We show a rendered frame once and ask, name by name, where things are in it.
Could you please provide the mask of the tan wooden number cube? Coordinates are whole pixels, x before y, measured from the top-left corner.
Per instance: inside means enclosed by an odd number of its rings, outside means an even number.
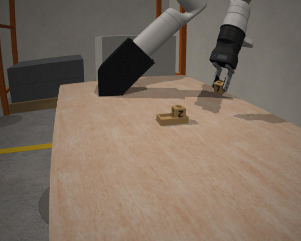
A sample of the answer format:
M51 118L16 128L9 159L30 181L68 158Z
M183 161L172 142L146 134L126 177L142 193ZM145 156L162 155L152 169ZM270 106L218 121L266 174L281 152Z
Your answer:
M172 117L186 117L186 108L183 105L172 105Z
M214 92L219 93L219 94L224 94L225 91L222 89L224 80L217 80L214 82Z

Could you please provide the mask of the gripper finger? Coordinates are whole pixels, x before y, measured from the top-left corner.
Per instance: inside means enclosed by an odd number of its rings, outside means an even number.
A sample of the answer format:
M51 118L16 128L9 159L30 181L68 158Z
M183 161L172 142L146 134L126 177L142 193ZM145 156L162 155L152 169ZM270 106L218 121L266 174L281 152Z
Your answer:
M215 75L214 75L214 78L213 78L213 81L212 81L212 84L211 84L211 86L214 88L214 82L219 80L222 68L216 62L213 62L212 64L216 68L216 72L215 72Z
M234 74L235 71L231 68L231 66L229 64L225 64L225 67L228 69L228 73L227 73L227 76L225 77L222 89L227 92L231 78L232 78L232 74Z

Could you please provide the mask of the tan wooden tray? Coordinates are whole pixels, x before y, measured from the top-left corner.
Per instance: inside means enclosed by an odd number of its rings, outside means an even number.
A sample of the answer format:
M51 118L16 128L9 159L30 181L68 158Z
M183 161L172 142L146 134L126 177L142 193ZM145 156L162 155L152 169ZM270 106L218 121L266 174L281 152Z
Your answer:
M157 114L157 121L161 126L188 124L189 117L177 117L173 118L172 113Z

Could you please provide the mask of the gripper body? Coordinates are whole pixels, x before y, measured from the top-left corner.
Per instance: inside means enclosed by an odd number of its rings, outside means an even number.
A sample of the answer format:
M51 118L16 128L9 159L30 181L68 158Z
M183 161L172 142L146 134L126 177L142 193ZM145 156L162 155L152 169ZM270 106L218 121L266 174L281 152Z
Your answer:
M238 54L241 47L253 48L254 42L245 37L247 19L243 15L230 12L226 15L217 39L215 49L212 51L210 61L216 62L220 67L226 68L229 64L233 70L238 63Z

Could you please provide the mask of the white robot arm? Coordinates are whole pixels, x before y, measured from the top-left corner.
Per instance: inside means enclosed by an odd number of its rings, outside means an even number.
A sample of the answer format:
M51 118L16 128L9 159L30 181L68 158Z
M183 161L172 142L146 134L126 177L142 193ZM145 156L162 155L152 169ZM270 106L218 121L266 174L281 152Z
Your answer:
M133 40L149 57L207 6L205 0L177 0L177 2L186 11L185 13L168 8ZM230 0L227 14L239 13L248 21L250 2L251 0Z

